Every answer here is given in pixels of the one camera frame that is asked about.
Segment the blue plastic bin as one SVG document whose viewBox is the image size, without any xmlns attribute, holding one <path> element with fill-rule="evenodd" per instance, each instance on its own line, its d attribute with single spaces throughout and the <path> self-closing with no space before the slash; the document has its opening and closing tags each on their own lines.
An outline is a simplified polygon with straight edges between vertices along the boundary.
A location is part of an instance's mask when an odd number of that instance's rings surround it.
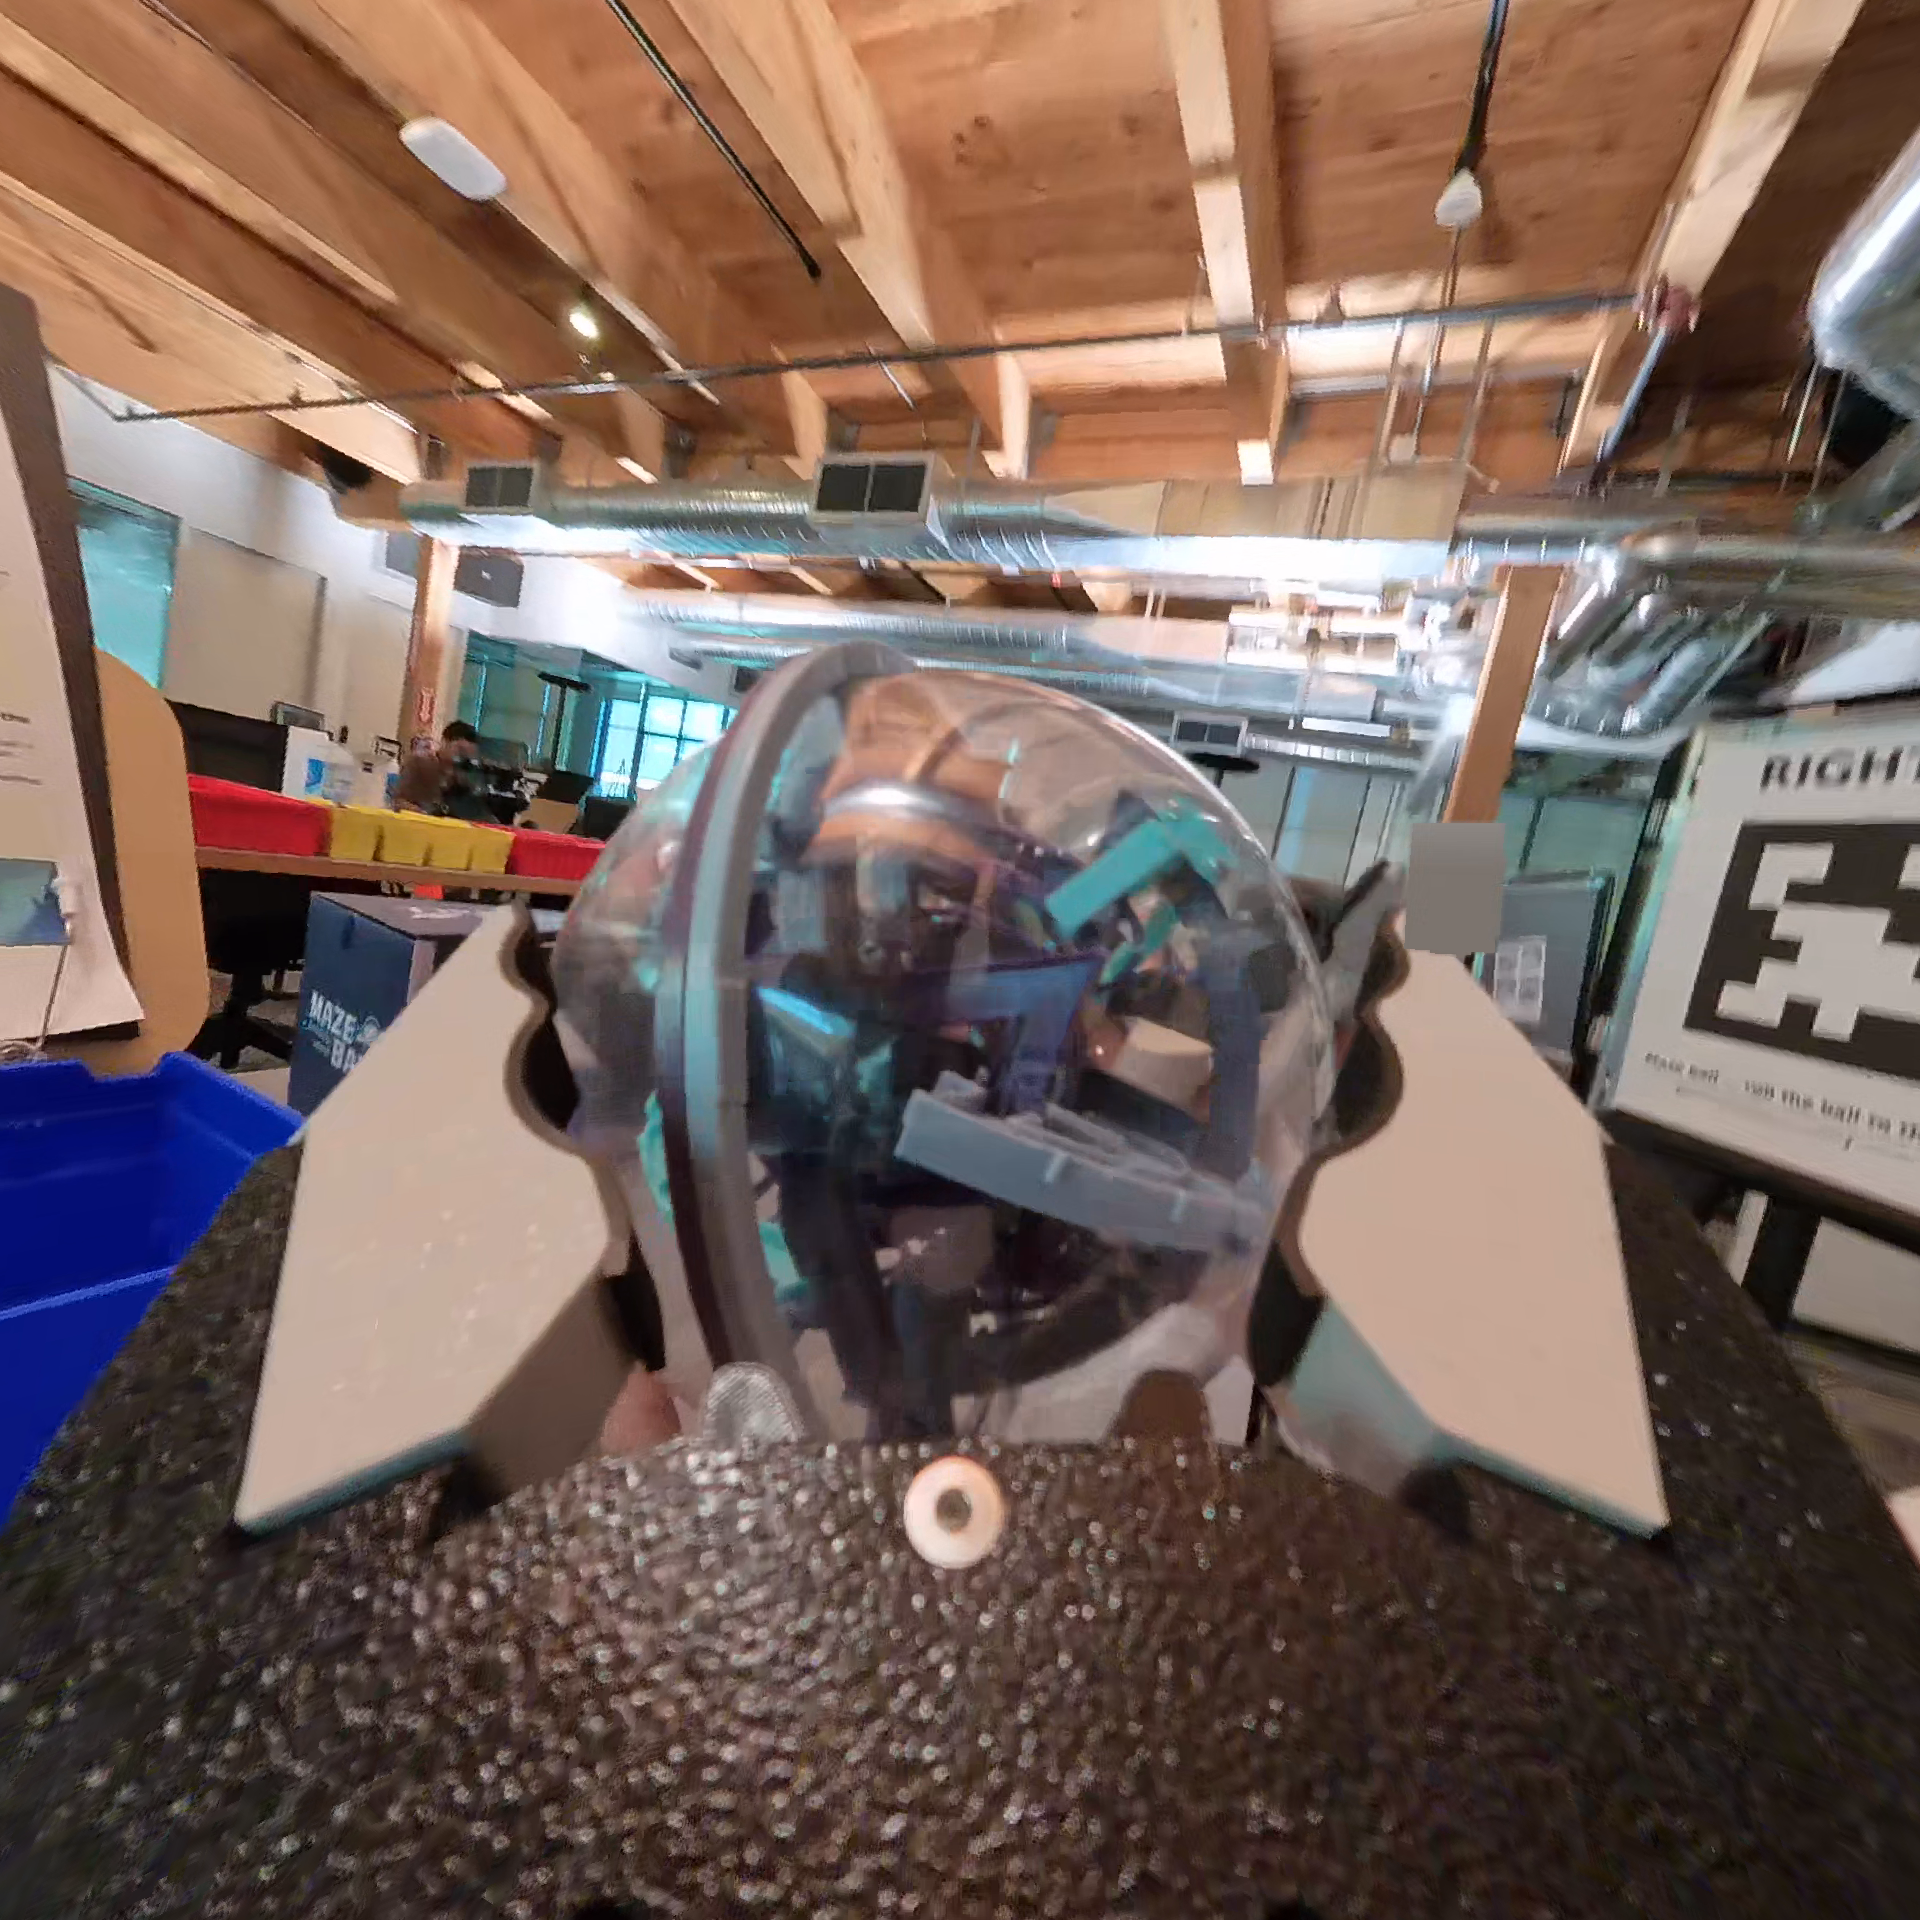
<svg viewBox="0 0 1920 1920">
<path fill-rule="evenodd" d="M 1 1511 L 252 1164 L 299 1116 L 186 1054 L 1 1068 Z"/>
</svg>

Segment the brown cardboard board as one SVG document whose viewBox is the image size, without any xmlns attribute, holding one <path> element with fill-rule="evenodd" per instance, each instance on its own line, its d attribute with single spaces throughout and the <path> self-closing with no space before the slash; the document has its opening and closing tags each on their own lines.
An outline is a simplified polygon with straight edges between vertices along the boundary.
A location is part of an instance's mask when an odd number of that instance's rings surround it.
<svg viewBox="0 0 1920 1920">
<path fill-rule="evenodd" d="M 179 722 L 156 686 L 95 652 L 125 969 L 141 1008 L 132 1038 L 87 1043 L 102 1075 L 184 1052 L 212 1008 L 197 846 Z"/>
</svg>

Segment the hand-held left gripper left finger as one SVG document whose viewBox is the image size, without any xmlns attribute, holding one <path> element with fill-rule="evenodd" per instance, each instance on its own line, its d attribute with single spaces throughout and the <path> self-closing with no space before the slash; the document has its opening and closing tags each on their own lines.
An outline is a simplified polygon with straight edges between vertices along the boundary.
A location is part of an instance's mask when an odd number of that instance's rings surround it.
<svg viewBox="0 0 1920 1920">
<path fill-rule="evenodd" d="M 624 1209 L 527 1088 L 538 951 L 526 912 L 486 914 L 303 1122 L 239 1532 L 446 1463 L 516 1492 L 664 1442 L 616 1302 Z"/>
</svg>

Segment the framed black-white marker sign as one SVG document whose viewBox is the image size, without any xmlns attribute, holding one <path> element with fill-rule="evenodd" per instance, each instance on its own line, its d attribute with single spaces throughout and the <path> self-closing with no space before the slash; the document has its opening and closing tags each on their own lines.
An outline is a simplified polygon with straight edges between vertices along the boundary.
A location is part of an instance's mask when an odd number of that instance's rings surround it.
<svg viewBox="0 0 1920 1920">
<path fill-rule="evenodd" d="M 1599 1110 L 1899 1227 L 1917 1204 L 1915 705 L 1700 733 Z"/>
</svg>

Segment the dark toy packaging box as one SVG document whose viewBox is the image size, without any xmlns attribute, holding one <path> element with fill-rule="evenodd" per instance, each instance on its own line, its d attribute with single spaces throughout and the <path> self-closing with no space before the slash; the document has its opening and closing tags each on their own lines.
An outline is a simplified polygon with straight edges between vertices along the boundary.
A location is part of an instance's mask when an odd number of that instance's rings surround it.
<svg viewBox="0 0 1920 1920">
<path fill-rule="evenodd" d="M 306 906 L 286 1101 L 312 1116 L 491 908 L 316 892 Z"/>
</svg>

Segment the white ceiling device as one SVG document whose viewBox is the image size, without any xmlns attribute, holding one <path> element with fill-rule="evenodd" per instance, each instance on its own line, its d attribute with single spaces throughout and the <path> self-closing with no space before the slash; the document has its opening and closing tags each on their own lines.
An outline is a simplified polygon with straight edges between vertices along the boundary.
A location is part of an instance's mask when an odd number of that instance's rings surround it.
<svg viewBox="0 0 1920 1920">
<path fill-rule="evenodd" d="M 434 180 L 466 201 L 493 204 L 507 191 L 501 165 L 443 115 L 407 118 L 397 140 Z"/>
</svg>

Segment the clear plastic maze ball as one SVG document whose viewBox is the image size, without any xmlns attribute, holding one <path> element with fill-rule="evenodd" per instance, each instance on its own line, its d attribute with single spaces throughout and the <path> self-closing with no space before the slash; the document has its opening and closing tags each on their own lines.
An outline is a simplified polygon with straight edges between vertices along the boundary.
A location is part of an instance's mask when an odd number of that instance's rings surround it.
<svg viewBox="0 0 1920 1920">
<path fill-rule="evenodd" d="M 613 831 L 549 951 L 569 1133 L 688 1408 L 852 1442 L 1243 1442 L 1325 1131 L 1307 920 L 1187 759 L 1057 688 L 808 649 Z"/>
</svg>

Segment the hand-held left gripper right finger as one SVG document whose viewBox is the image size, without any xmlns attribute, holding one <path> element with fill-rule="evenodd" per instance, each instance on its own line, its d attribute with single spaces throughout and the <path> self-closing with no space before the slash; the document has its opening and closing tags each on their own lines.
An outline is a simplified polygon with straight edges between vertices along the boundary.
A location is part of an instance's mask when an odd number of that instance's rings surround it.
<svg viewBox="0 0 1920 1920">
<path fill-rule="evenodd" d="M 1243 1434 L 1380 1494 L 1480 1469 L 1667 1530 L 1595 1122 L 1459 959 L 1307 920 Z"/>
</svg>

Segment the silver ventilation duct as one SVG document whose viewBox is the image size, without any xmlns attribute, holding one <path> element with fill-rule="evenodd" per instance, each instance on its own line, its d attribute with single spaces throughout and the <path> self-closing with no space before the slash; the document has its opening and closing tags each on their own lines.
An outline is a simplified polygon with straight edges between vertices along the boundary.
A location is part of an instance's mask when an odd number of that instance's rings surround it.
<svg viewBox="0 0 1920 1920">
<path fill-rule="evenodd" d="M 588 486 L 538 461 L 476 461 L 395 492 L 413 531 L 521 556 L 690 564 L 949 564 L 1136 581 L 1371 591 L 1504 564 L 1595 567 L 1833 612 L 1915 608 L 1915 539 L 1715 528 L 1565 498 L 1468 499 L 1455 467 L 1285 481 L 1075 490 L 959 477 L 925 451 L 833 454 L 810 477 Z"/>
<path fill-rule="evenodd" d="M 1895 414 L 1917 414 L 1917 138 L 1838 232 L 1805 301 L 1818 362 Z"/>
</svg>

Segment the printed instruction sheet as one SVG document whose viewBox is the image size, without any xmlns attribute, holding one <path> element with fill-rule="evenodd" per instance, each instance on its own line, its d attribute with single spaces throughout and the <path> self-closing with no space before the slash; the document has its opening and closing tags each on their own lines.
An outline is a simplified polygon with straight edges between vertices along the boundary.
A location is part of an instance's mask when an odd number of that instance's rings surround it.
<svg viewBox="0 0 1920 1920">
<path fill-rule="evenodd" d="M 76 503 L 35 304 L 1 291 L 1 1038 L 127 1040 L 134 991 Z"/>
</svg>

